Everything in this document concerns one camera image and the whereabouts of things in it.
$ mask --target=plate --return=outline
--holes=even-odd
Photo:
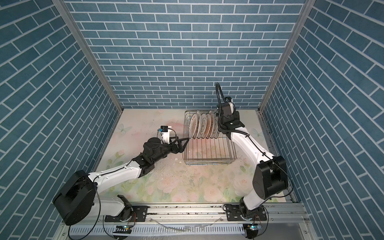
[[[210,115],[211,117],[211,122],[210,122],[210,125],[209,125],[209,131],[207,133],[207,136],[205,138],[210,138],[211,137],[211,134],[212,134],[212,131],[214,129],[214,120],[215,120],[215,115],[213,113],[212,110],[209,110],[208,111],[208,114]]]
[[[204,131],[203,135],[201,136],[201,138],[206,138],[208,136],[208,133],[212,130],[211,112],[212,111],[209,111],[207,113],[207,124],[206,124],[207,126],[205,127],[205,131]]]
[[[217,130],[215,138],[217,139],[219,135],[220,135],[220,132]]]
[[[192,138],[197,129],[197,115],[194,113],[191,117],[191,121],[189,122],[189,134],[188,137]]]
[[[207,115],[205,113],[202,113],[200,115],[200,130],[199,132],[197,133],[197,137],[196,138],[201,138],[201,136],[203,136],[204,132],[205,132],[205,128],[207,127]]]
[[[196,116],[197,116],[196,131],[193,134],[193,139],[197,137],[197,134],[199,133],[199,129],[200,129],[200,111],[199,110],[196,111]]]
[[[217,133],[217,116],[214,117],[214,126],[212,128],[212,133],[210,135],[210,138],[214,138]]]

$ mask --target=brick tile wall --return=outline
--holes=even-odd
[[[303,2],[66,1],[125,108],[256,108]]]
[[[384,239],[384,3],[316,3],[265,109],[320,239]]]
[[[117,114],[50,0],[0,1],[0,239],[53,237],[54,195]]]

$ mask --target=floral tablecloth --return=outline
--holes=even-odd
[[[97,167],[97,171],[129,162],[155,137],[161,125],[172,126],[182,137],[185,110],[126,109]],[[266,148],[254,110],[240,110],[240,119],[252,136]],[[131,202],[238,202],[252,189],[255,167],[239,148],[231,164],[187,166],[182,154],[169,154],[146,176],[104,191],[101,195],[124,195]],[[273,199],[285,202],[284,198]]]

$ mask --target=metal wire rack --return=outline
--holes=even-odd
[[[188,137],[190,120],[195,112],[185,111],[183,137]],[[217,139],[190,139],[183,158],[187,165],[228,164],[236,160],[236,150],[233,142],[220,133]]]

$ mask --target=black cable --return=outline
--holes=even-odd
[[[295,186],[293,185],[293,181],[291,181],[291,178],[288,176],[288,173],[286,171],[284,171],[279,165],[277,165],[276,163],[274,163],[276,166],[278,166],[286,175],[287,175],[287,178],[289,180],[289,182],[291,183],[291,190],[284,196],[279,196],[279,197],[286,197],[288,195],[290,195],[292,192],[293,192],[293,189],[295,188]]]
[[[103,217],[102,219],[103,219],[103,229],[104,229],[104,232],[105,232],[108,236],[110,236],[111,238],[116,239],[115,237],[113,237],[113,236],[109,235],[109,233],[107,233],[107,231],[105,230],[105,227],[104,227],[104,217]]]
[[[267,214],[266,226],[265,226],[264,231],[263,231],[261,234],[257,235],[257,237],[263,235],[263,234],[266,232],[266,229],[268,228],[268,223],[269,223],[269,213],[268,213],[268,210],[266,209],[266,207],[264,207],[264,210],[265,210],[265,212],[266,212],[266,214]]]
[[[219,92],[221,93],[221,96],[222,96],[222,98],[223,98],[223,100],[225,102],[225,98],[224,98],[223,92],[221,91],[220,84],[216,83],[216,96],[217,96],[217,101],[218,101],[218,105],[219,105],[219,107],[218,107],[218,117],[217,117],[217,126],[218,126],[219,131],[222,132],[222,133],[224,133],[224,132],[233,132],[233,133],[240,133],[240,134],[249,136],[249,133],[246,133],[246,132],[243,132],[243,131],[232,130],[232,129],[222,129],[220,127],[220,119],[222,117],[222,113],[221,113],[222,107],[221,107],[221,100],[220,100]]]
[[[260,148],[258,148],[258,146],[252,141],[252,139],[249,137],[249,140],[255,145],[255,147],[263,154],[263,156],[266,156],[269,160],[272,160],[270,157],[268,157],[265,152],[261,151]],[[286,197],[286,196],[289,196],[292,192],[293,192],[293,189],[295,188],[294,184],[293,184],[293,181],[291,180],[291,178],[289,177],[288,173],[286,171],[284,171],[279,165],[277,165],[275,162],[273,162],[273,164],[275,164],[278,168],[280,168],[286,175],[287,175],[287,178],[289,180],[289,182],[291,183],[291,190],[284,196],[279,196],[278,198],[280,197]]]
[[[222,205],[222,209],[226,212],[226,213],[230,213],[231,211],[230,210],[225,210],[224,207],[226,207],[227,205],[230,205],[230,204],[224,204]]]
[[[136,212],[134,212],[134,213],[135,213],[135,221],[133,222],[133,226],[131,226],[131,228],[133,228],[136,225]]]
[[[177,134],[176,134],[175,130],[173,130],[172,128],[168,128],[168,129],[172,130],[175,133],[175,136],[177,137]]]
[[[93,227],[91,228],[91,230],[90,230],[84,237],[79,238],[79,239],[73,239],[73,238],[71,238],[71,236],[70,236],[71,226],[69,226],[69,228],[68,228],[68,237],[69,237],[71,240],[81,240],[81,239],[84,239],[85,237],[87,237],[87,236],[93,231],[93,229],[95,228],[95,226],[96,226],[96,224],[97,224],[97,221],[99,220],[100,212],[101,212],[101,201],[100,201],[100,197],[99,197],[99,194],[98,194],[98,192],[97,192],[97,188],[96,188],[95,184],[93,184],[93,187],[94,187],[94,189],[95,189],[95,191],[96,191],[96,193],[97,193],[97,197],[98,197],[98,199],[99,199],[99,213],[98,213],[98,215],[97,215],[96,222],[95,222],[95,224],[93,224]]]
[[[96,191],[96,194],[97,194],[97,197],[98,197],[98,199],[99,199],[99,213],[98,213],[98,215],[97,215],[96,222],[95,222],[95,224],[93,225],[93,227],[91,228],[91,230],[90,230],[84,237],[79,238],[79,239],[73,239],[73,238],[71,238],[71,236],[70,236],[71,226],[69,226],[69,228],[68,228],[68,237],[69,237],[71,240],[82,240],[82,239],[84,239],[86,236],[88,236],[88,235],[93,231],[93,229],[95,228],[95,226],[96,226],[96,224],[97,224],[97,220],[99,220],[100,212],[101,212],[101,201],[100,201],[99,193],[97,192],[96,185],[94,184],[96,178],[101,177],[101,176],[103,176],[103,175],[105,175],[105,174],[110,174],[110,173],[117,172],[118,170],[121,170],[121,169],[123,169],[123,168],[124,168],[124,167],[121,167],[121,168],[119,168],[119,169],[117,169],[117,170],[115,170],[115,171],[113,171],[113,172],[106,172],[106,173],[104,173],[104,174],[98,175],[97,177],[95,177],[95,178],[93,179],[93,181],[92,181],[92,182],[93,182],[93,187],[94,187],[94,189],[95,189],[95,191]]]

